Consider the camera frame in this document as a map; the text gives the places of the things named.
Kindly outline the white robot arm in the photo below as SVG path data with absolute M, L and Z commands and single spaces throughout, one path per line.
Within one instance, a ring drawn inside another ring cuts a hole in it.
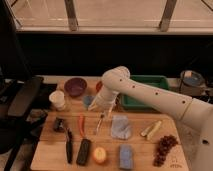
M 192 171 L 213 171 L 213 104 L 133 81 L 125 66 L 106 71 L 101 81 L 90 110 L 108 112 L 119 93 L 141 101 L 198 131 L 200 140 Z

